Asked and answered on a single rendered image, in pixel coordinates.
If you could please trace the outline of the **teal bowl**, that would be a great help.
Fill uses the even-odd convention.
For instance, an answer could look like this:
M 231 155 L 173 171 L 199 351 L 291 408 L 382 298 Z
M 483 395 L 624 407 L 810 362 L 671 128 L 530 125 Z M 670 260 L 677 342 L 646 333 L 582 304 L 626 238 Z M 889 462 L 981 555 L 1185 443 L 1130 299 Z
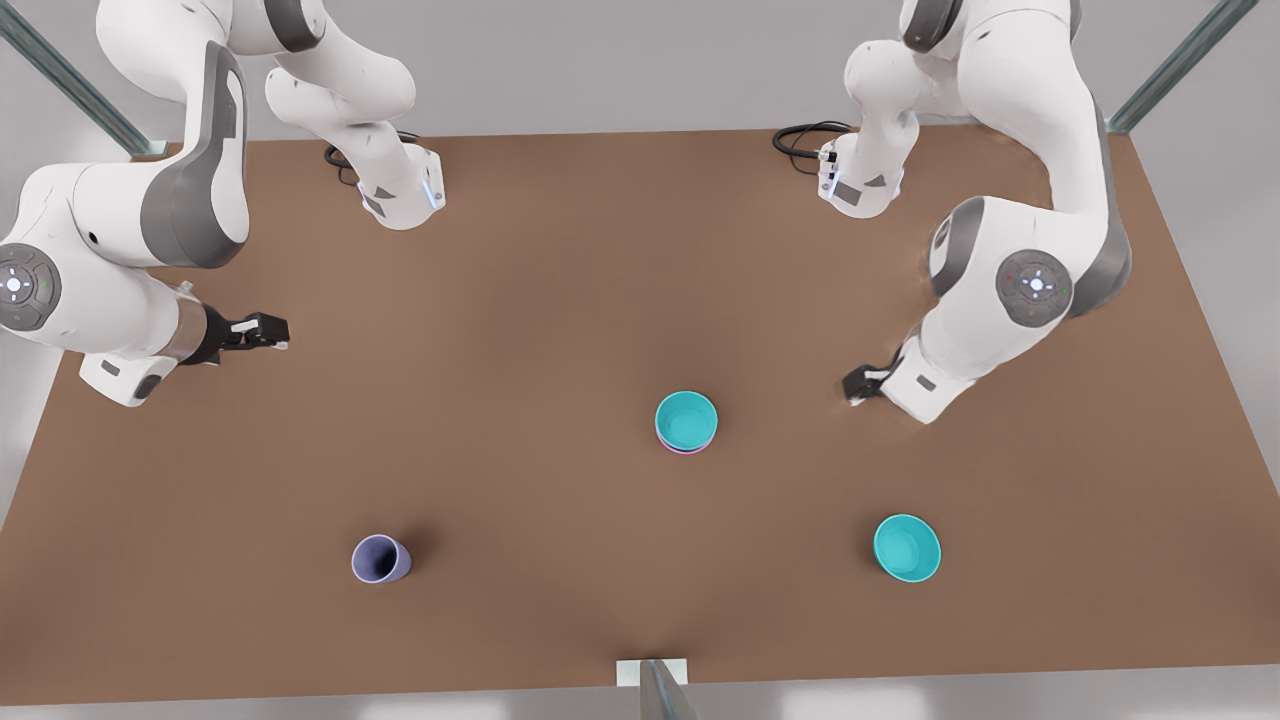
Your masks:
M 678 391 L 664 397 L 655 410 L 655 433 L 680 448 L 712 442 L 719 425 L 716 405 L 695 391 Z
M 928 523 L 909 514 L 882 520 L 872 548 L 881 569 L 900 582 L 927 582 L 941 565 L 938 536 Z

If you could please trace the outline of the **purple cup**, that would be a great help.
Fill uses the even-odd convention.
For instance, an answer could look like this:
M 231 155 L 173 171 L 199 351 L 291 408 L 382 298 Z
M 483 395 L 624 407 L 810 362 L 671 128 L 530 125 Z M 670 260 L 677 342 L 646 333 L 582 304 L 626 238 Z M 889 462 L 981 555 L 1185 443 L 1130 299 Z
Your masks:
M 351 556 L 353 575 L 365 584 L 397 582 L 410 573 L 412 556 L 397 539 L 375 534 L 361 539 Z

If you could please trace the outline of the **silver frame post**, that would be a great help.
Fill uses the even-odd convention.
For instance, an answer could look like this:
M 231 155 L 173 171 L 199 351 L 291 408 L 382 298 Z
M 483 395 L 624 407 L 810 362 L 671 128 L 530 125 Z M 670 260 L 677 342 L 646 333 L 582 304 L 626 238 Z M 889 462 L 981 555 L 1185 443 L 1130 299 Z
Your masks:
M 640 720 L 699 720 L 686 696 L 686 659 L 618 660 L 617 687 L 635 687 L 640 694 Z
M 1217 0 L 1180 44 L 1106 119 L 1106 131 L 1110 135 L 1130 135 L 1258 5 L 1260 0 Z
M 0 38 L 132 158 L 160 158 L 168 143 L 147 138 L 10 3 L 0 0 Z

